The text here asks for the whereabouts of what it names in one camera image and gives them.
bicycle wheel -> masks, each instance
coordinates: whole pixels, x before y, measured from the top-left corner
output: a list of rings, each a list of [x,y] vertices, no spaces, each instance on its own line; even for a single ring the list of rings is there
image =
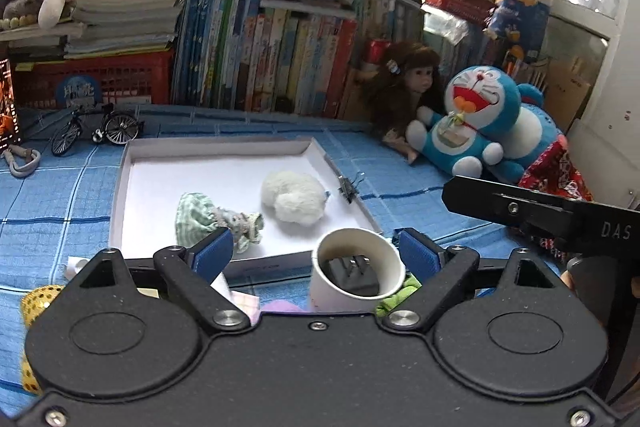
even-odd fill
[[[57,133],[51,141],[51,153],[53,156],[62,156],[76,142],[82,132],[82,128],[77,121],[70,121]]]
[[[124,145],[138,136],[138,120],[127,112],[112,112],[104,124],[104,137],[114,145]]]

black binder clip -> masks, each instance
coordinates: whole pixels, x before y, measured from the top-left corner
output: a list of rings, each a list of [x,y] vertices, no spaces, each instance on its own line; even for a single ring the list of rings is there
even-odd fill
[[[347,203],[353,203],[354,198],[358,195],[358,185],[364,179],[364,172],[358,172],[356,177],[352,180],[345,178],[344,176],[338,176],[340,182],[340,193],[346,198]]]

cup rim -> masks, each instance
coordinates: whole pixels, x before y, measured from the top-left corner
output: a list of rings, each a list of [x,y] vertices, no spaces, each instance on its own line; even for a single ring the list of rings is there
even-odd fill
[[[322,271],[322,268],[320,267],[320,264],[318,263],[318,247],[320,246],[322,241],[324,241],[325,237],[327,237],[328,235],[330,235],[330,234],[332,234],[334,232],[337,232],[338,230],[362,230],[363,232],[367,232],[367,233],[370,233],[372,235],[375,235],[377,238],[381,239],[386,244],[388,244],[391,248],[393,248],[394,253],[396,254],[396,257],[398,258],[398,263],[401,266],[404,266],[404,263],[402,263],[402,259],[400,258],[400,253],[398,251],[398,248],[396,248],[394,245],[389,243],[383,235],[380,235],[379,233],[373,232],[372,230],[361,229],[361,228],[358,228],[358,227],[344,227],[343,229],[335,229],[335,230],[331,230],[329,232],[326,232],[320,238],[320,241],[318,241],[318,243],[314,247],[313,251],[311,252],[311,263],[313,265],[314,271],[320,276],[320,278],[327,285],[329,285],[331,288],[335,289],[338,293],[341,293],[342,295],[344,295],[346,297],[355,298],[355,299],[360,300],[360,301],[382,301],[383,299],[386,299],[386,298],[390,297],[391,295],[394,295],[394,294],[398,293],[398,291],[400,291],[400,288],[402,287],[402,284],[404,283],[404,279],[406,277],[406,270],[402,270],[402,269],[400,270],[399,280],[396,282],[396,284],[394,285],[394,287],[391,290],[389,290],[386,293],[380,294],[380,295],[375,295],[373,297],[361,297],[360,295],[354,295],[353,293],[346,292],[343,289],[338,288],[338,286],[336,286],[334,283],[332,283],[327,278],[327,276]]]

blue gripper pad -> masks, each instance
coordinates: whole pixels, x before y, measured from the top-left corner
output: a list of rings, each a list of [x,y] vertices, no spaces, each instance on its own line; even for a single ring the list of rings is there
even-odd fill
[[[193,255],[191,269],[211,284],[234,254],[234,238],[229,229],[217,229],[188,250]]]
[[[411,272],[414,277],[424,284],[442,269],[440,256],[423,242],[420,241],[420,233],[410,233],[407,229],[401,229],[396,232],[394,244],[400,252],[400,259]]]

blue bedsheet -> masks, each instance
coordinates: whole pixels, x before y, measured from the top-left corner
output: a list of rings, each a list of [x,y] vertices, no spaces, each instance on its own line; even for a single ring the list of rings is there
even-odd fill
[[[369,137],[362,124],[176,106],[132,109],[145,121],[145,137],[314,137],[344,175],[366,174],[359,190],[387,237],[395,229],[413,227],[444,246],[462,243],[485,257],[507,257],[518,246],[504,227],[448,212],[440,199],[447,176],[423,158],[407,165]],[[25,333],[20,298],[37,286],[63,283],[68,256],[90,257],[108,245],[122,149],[80,140],[64,157],[52,156],[49,138],[66,118],[66,112],[23,111],[27,145],[42,152],[41,165],[32,176],[17,180],[0,163],[0,409],[9,415],[33,399],[20,386]],[[260,296],[263,304],[289,299],[304,307],[308,270],[230,284]]]

